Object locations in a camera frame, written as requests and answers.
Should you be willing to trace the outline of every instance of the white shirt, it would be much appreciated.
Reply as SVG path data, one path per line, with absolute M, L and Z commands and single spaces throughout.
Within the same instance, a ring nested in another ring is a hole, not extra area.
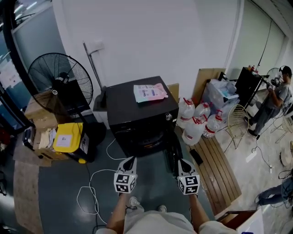
M 191 223 L 178 213 L 148 211 L 134 216 L 126 215 L 125 234 L 196 234 Z M 99 229 L 96 234 L 117 234 L 110 229 Z M 222 223 L 209 221 L 202 224 L 199 234 L 237 234 Z

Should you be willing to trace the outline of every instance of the cardboard box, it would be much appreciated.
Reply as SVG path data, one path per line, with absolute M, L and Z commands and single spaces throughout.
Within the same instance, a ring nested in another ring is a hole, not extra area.
M 57 110 L 58 113 L 62 113 L 50 113 L 40 106 L 33 97 L 31 97 L 24 115 L 28 119 L 33 120 L 36 129 L 47 129 L 52 126 L 57 126 L 58 123 L 71 122 L 71 118 L 67 116 L 66 111 L 62 108 L 62 104 L 58 101 L 57 96 L 53 95 L 51 91 L 37 94 L 36 98 L 43 106 Z
M 36 135 L 33 142 L 33 149 L 37 156 L 42 155 L 43 157 L 46 157 L 49 160 L 67 160 L 69 159 L 67 155 L 56 152 L 53 147 L 51 148 L 43 148 L 39 149 L 39 144 L 41 141 L 41 134 L 42 132 L 45 132 L 47 128 L 43 129 L 36 129 Z

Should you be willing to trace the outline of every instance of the roller blind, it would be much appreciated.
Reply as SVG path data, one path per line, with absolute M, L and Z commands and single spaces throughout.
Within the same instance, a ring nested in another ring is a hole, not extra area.
M 239 37 L 227 71 L 229 79 L 237 79 L 243 67 L 257 66 L 267 37 L 267 46 L 259 67 L 260 75 L 266 75 L 271 68 L 275 67 L 285 35 L 274 22 L 271 23 L 271 19 L 263 11 L 246 0 Z

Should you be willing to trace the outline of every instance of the person's arm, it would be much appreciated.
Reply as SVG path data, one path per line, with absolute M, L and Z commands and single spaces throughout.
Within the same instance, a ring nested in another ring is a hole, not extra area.
M 122 193 L 118 203 L 112 213 L 111 218 L 106 226 L 107 229 L 115 231 L 117 234 L 122 234 L 124 231 L 125 207 L 129 200 L 127 193 Z
M 206 215 L 205 210 L 202 208 L 201 203 L 198 201 L 196 195 L 189 195 L 189 202 L 191 208 L 192 226 L 195 232 L 199 232 L 199 227 L 210 219 Z
M 273 101 L 274 105 L 276 107 L 281 107 L 281 105 L 283 104 L 283 100 L 276 96 L 276 93 L 274 90 L 269 90 L 269 92 L 271 94 L 271 100 Z

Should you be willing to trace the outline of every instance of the man in black cap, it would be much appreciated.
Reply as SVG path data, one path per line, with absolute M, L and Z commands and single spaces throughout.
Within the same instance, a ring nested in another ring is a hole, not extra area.
M 249 129 L 248 132 L 257 137 L 264 125 L 273 117 L 275 117 L 282 107 L 287 108 L 289 106 L 289 100 L 291 91 L 289 89 L 292 77 L 292 71 L 289 67 L 285 66 L 282 70 L 282 77 L 284 82 L 280 84 L 275 90 L 268 89 L 269 95 L 266 100 L 262 103 L 257 114 L 252 118 L 248 119 L 245 117 L 245 121 L 248 122 L 250 126 L 256 123 L 255 130 Z

